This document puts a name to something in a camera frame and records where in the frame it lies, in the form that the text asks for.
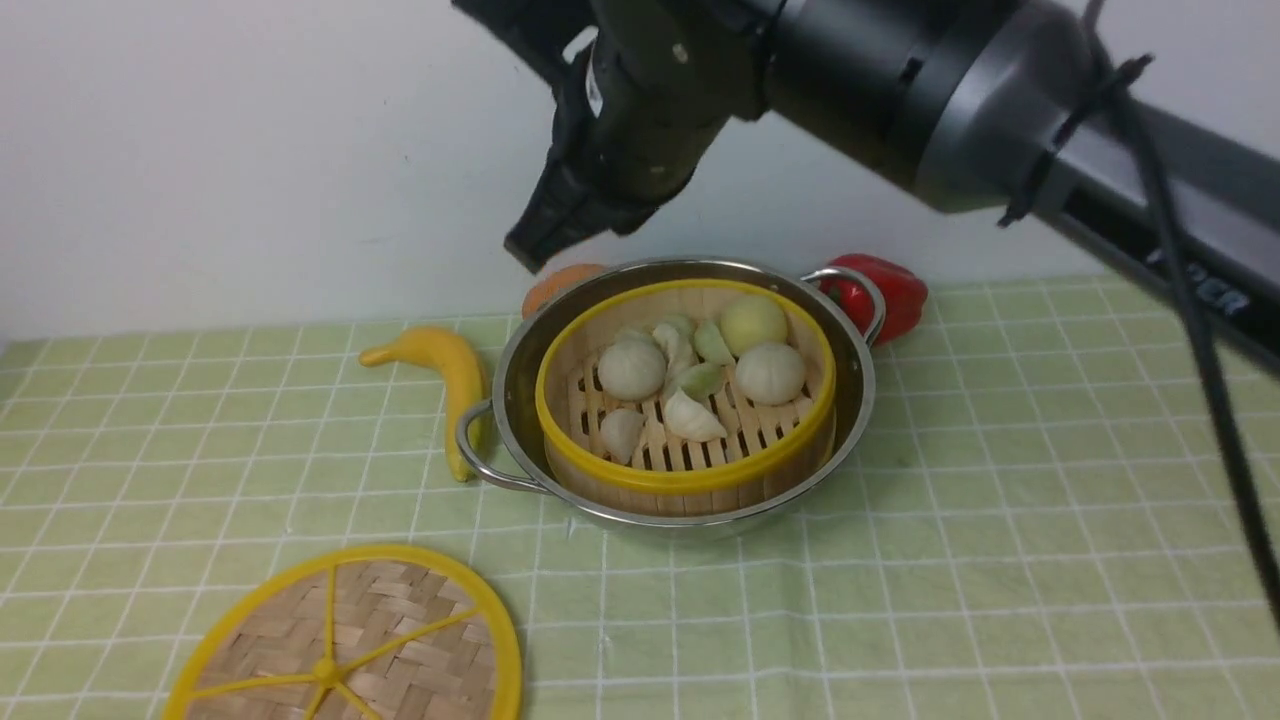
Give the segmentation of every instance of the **toy banana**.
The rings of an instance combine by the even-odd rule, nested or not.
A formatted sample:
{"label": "toy banana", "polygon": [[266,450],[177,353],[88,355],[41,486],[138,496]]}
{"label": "toy banana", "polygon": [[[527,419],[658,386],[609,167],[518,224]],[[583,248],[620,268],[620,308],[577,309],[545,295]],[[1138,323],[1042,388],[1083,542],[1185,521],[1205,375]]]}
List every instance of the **toy banana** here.
{"label": "toy banana", "polygon": [[[429,325],[408,328],[396,341],[360,354],[360,364],[376,368],[387,363],[408,363],[440,373],[444,379],[444,457],[456,480],[466,482],[471,466],[462,459],[454,430],[462,414],[485,398],[484,365],[471,345],[458,333]],[[467,430],[471,447],[480,447],[483,423]]]}

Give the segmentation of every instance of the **red bell pepper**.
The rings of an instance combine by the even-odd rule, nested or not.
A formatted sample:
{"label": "red bell pepper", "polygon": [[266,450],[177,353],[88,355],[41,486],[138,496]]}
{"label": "red bell pepper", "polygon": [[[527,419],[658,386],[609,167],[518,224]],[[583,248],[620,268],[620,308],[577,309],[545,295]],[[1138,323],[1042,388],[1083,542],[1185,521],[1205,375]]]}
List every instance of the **red bell pepper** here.
{"label": "red bell pepper", "polygon": [[[841,255],[828,265],[849,268],[870,278],[884,295],[884,325],[873,345],[883,345],[901,337],[920,323],[929,288],[911,270],[888,260],[870,255]],[[874,310],[867,291],[855,282],[826,279],[818,284],[822,292],[836,301],[859,329],[867,332]]]}

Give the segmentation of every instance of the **steel pot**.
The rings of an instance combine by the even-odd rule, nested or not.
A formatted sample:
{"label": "steel pot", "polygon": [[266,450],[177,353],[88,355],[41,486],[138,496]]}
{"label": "steel pot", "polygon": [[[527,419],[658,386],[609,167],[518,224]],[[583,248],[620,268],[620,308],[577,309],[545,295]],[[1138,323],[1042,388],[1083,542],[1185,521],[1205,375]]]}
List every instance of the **steel pot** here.
{"label": "steel pot", "polygon": [[[810,284],[836,277],[858,282],[873,300],[874,319],[865,337],[831,299]],[[604,299],[636,287],[692,278],[728,279],[768,288],[796,302],[818,322],[831,340],[836,357],[836,450],[831,460],[785,495],[732,512],[694,518],[636,515],[564,489],[550,473],[543,430],[534,409],[536,368],[548,346],[571,320]],[[883,322],[884,300],[879,290],[865,275],[847,268],[823,268],[796,279],[768,268],[721,258],[664,258],[622,265],[566,290],[521,324],[498,363],[492,398],[462,416],[456,437],[463,457],[486,482],[502,488],[556,496],[607,528],[673,539],[736,536],[781,516],[796,498],[827,479],[861,438],[870,419],[876,388],[869,346]],[[489,413],[494,415],[502,442],[527,477],[495,470],[471,446],[467,428]]]}

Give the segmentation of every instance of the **bamboo steamer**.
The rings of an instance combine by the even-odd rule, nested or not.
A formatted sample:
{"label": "bamboo steamer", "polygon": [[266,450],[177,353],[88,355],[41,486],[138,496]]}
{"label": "bamboo steamer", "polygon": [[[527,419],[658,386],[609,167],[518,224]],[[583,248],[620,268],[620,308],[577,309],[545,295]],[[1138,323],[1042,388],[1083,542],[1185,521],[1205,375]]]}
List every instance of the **bamboo steamer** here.
{"label": "bamboo steamer", "polygon": [[[671,313],[716,319],[745,293],[764,295],[787,316],[787,342],[805,359],[801,395],[781,406],[749,401],[731,368],[709,406],[728,437],[689,442],[663,424],[660,393],[620,402],[599,383],[596,364],[623,327],[648,327]],[[812,477],[831,457],[835,428],[835,357],[818,323],[799,305],[758,286],[684,279],[640,287],[581,314],[552,342],[539,368],[538,416],[547,460],[566,489],[616,510],[689,518],[750,507]],[[646,418],[635,454],[609,457],[600,421],[630,407]]]}

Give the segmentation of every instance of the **green checkered tablecloth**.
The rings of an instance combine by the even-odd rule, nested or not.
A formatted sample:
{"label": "green checkered tablecloth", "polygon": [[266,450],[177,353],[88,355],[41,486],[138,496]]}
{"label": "green checkered tablecloth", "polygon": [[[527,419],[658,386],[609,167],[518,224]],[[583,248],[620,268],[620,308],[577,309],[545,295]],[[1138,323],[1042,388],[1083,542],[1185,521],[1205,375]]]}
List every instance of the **green checkered tablecloth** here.
{"label": "green checkered tablecloth", "polygon": [[[517,320],[443,322],[492,361]],[[0,720],[155,717],[236,600],[372,542],[494,584],[531,720],[1280,716],[1179,327],[1116,278],[937,291],[849,464],[703,546],[454,483],[438,378],[355,361],[406,324],[10,347]],[[1228,368],[1280,528],[1280,388]]]}

